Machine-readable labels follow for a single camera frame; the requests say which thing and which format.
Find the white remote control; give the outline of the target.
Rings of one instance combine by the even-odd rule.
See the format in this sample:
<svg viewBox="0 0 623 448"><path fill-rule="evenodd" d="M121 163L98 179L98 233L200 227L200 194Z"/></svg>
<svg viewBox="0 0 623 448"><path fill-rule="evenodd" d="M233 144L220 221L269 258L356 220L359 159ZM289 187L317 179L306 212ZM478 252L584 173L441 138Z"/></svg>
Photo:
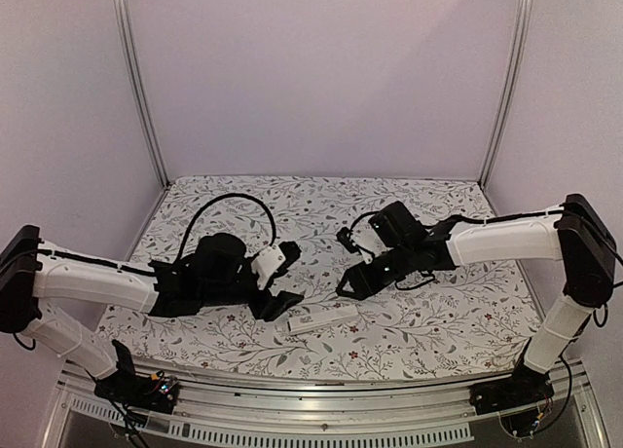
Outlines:
<svg viewBox="0 0 623 448"><path fill-rule="evenodd" d="M299 335L330 327L357 317L357 308L354 305L349 305L304 316L291 317L287 321L287 331L290 335Z"/></svg>

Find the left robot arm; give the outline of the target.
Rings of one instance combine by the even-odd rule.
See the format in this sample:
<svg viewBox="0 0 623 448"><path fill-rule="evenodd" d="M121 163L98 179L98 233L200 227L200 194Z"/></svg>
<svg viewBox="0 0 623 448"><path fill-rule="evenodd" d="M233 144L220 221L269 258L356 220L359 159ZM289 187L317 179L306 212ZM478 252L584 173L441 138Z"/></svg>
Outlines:
<svg viewBox="0 0 623 448"><path fill-rule="evenodd" d="M225 233L201 238L195 251L172 263L131 264L89 257L41 239L24 225L1 252L1 330L20 334L78 363L124 403L145 393L128 352L100 341L55 305L57 298L115 305L150 317L191 317L207 307L245 305L270 322L302 295L272 293L301 256L294 242L269 245L253 256Z"/></svg>

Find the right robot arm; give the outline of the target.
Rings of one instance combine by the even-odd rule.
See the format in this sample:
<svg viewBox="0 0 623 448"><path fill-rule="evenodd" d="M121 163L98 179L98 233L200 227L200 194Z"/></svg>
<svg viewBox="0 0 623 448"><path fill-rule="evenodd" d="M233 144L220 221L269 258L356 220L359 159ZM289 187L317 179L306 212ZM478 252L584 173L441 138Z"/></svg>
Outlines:
<svg viewBox="0 0 623 448"><path fill-rule="evenodd" d="M348 228L337 238L363 261L348 268L336 292L365 300L414 272L429 277L476 263L502 260L561 261L564 289L523 350L519 370L503 385L503 396L523 405L539 392L539 374L547 373L594 311L604 307L618 287L615 269L622 258L616 242L580 194L531 213L471 219L452 215L425 226L401 202L371 215L369 224L385 246L382 253L356 243Z"/></svg>

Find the floral patterned table mat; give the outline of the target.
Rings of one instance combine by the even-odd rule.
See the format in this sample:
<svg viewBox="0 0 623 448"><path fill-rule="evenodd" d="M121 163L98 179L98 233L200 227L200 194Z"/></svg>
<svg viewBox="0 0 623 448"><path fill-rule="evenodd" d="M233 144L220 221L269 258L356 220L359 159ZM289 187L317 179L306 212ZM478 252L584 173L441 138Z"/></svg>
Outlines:
<svg viewBox="0 0 623 448"><path fill-rule="evenodd" d="M382 178L187 176L170 186L133 260L171 261L205 235L226 232L256 252L271 237L295 241L301 258L276 290L303 302L291 317L342 308L335 289L357 262L337 232L393 201L424 224L452 214L486 218L477 184ZM510 370L540 319L517 265L475 264L410 276L357 304L358 317L300 336L287 320L265 323L245 306L206 308L194 317L147 317L109 307L98 327L138 358L248 375L311 380L442 379Z"/></svg>

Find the aluminium front rail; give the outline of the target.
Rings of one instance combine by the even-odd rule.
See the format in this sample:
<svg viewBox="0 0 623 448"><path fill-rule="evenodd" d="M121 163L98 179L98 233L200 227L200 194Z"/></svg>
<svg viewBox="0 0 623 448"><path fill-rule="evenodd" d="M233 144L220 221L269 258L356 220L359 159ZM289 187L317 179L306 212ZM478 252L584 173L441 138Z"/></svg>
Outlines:
<svg viewBox="0 0 623 448"><path fill-rule="evenodd" d="M611 438L582 362L551 373L555 395L535 435L507 426L528 406L478 414L470 388L496 374L410 381L287 380L141 358L140 373L180 380L169 415L144 413L136 435L65 364L42 443L46 447L608 447Z"/></svg>

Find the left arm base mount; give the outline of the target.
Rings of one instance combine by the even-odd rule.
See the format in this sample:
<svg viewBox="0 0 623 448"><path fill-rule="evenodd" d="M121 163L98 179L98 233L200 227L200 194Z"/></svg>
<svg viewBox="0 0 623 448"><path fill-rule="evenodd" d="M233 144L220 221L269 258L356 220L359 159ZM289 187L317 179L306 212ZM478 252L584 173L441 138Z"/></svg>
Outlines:
<svg viewBox="0 0 623 448"><path fill-rule="evenodd" d="M94 380L94 394L127 407L172 414L180 390L178 379L164 371L138 375L129 349L118 340L112 345L117 354L116 370L111 376Z"/></svg>

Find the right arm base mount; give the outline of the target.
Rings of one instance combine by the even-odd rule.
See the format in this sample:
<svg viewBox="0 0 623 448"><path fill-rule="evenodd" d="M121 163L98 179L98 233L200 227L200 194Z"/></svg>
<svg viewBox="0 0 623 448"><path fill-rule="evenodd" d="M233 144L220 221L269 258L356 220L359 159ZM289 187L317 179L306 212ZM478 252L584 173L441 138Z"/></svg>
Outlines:
<svg viewBox="0 0 623 448"><path fill-rule="evenodd" d="M532 436L552 408L554 389L549 373L538 373L518 363L505 378L475 384L469 389L469 403L478 415L508 411L500 419L511 436Z"/></svg>

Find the right aluminium post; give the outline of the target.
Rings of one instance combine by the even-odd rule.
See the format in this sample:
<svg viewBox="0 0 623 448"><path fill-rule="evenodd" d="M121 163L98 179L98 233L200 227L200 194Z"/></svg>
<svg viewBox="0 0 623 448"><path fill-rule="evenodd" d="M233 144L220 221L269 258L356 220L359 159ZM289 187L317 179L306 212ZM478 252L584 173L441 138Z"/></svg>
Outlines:
<svg viewBox="0 0 623 448"><path fill-rule="evenodd" d="M493 177L497 156L501 149L514 93L519 80L523 56L531 23L533 0L518 0L517 13L511 37L511 47L502 83L501 95L495 112L492 132L481 166L478 184L486 192Z"/></svg>

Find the aluminium post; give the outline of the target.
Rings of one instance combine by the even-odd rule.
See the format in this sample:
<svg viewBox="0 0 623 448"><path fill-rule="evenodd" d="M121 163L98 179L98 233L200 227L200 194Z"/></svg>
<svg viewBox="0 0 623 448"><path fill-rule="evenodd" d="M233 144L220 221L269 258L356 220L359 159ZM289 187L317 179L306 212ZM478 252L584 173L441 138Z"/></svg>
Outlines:
<svg viewBox="0 0 623 448"><path fill-rule="evenodd" d="M497 156L501 149L514 93L519 80L523 56L531 23L533 0L518 0L517 13L511 37L511 47L502 83L501 95L495 112L492 132L481 166L478 184L486 192L493 177Z"/></svg>
<svg viewBox="0 0 623 448"><path fill-rule="evenodd" d="M129 1L113 0L113 5L139 125L142 130L154 173L158 183L165 190L170 185L170 179L165 167L165 158L157 138L145 85L142 79L138 52L132 30Z"/></svg>

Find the left aluminium post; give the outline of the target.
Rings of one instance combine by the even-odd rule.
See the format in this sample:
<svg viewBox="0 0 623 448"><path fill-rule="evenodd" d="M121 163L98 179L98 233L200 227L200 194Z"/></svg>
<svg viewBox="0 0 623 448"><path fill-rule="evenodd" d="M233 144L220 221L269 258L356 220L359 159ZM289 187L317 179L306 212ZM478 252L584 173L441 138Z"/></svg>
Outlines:
<svg viewBox="0 0 623 448"><path fill-rule="evenodd" d="M142 79L138 52L132 30L129 1L113 0L113 5L139 125L142 130L154 173L158 183L165 190L170 185L170 179L165 167L165 158L157 138L145 85Z"/></svg>

